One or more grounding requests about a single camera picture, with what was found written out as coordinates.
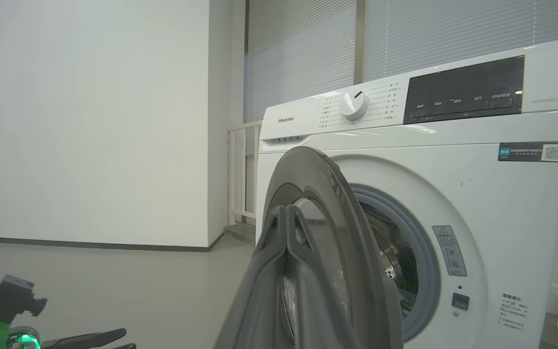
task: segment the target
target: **control knob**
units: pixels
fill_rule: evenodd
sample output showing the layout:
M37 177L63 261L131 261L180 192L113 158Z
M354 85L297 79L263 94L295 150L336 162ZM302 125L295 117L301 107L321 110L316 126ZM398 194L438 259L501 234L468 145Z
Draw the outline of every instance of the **control knob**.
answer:
M367 111L370 99L360 91L354 97L346 93L339 101L339 112L348 120L356 120Z

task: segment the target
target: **open washing machine door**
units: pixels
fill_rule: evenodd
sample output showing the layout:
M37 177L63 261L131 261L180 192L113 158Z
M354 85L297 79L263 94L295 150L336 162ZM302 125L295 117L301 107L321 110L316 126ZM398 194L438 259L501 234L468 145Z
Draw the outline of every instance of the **open washing machine door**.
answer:
M390 278L381 278L385 267L379 243L339 167L323 153L306 146L285 153L266 193L265 224L275 207L286 205L301 210L303 224L318 247L345 315L358 338L369 338L363 347L403 347L396 284ZM297 285L285 278L279 287L283 333L292 346L298 319Z

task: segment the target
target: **green led light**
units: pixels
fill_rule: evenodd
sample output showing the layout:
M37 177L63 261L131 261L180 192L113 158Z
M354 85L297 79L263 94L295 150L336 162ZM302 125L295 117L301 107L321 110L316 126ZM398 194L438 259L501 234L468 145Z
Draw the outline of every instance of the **green led light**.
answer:
M40 343L38 343L38 340L36 338L33 338L30 335L22 335L22 336L20 336L20 339L18 341L21 342L21 343L23 343L23 342L33 342L36 345L36 349L40 349Z

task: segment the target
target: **floor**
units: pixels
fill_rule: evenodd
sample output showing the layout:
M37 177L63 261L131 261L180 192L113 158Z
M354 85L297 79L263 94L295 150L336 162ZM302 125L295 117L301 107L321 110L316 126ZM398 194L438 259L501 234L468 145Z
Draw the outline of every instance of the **floor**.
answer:
M124 327L120 345L203 349L214 346L252 253L230 236L208 253L0 243L0 279L29 280L37 298L48 298L40 316L13 323L43 340Z

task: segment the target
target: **white washing machine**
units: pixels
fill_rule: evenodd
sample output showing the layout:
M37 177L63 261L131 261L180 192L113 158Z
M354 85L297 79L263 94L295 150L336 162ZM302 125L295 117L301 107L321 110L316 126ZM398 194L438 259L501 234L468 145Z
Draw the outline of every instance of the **white washing machine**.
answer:
M558 234L558 41L274 106L260 139L257 238L292 186L341 251L325 207L353 194L399 288L406 348L539 346ZM352 194L323 193L328 171L282 159L299 146L339 166ZM346 266L328 267L349 309Z

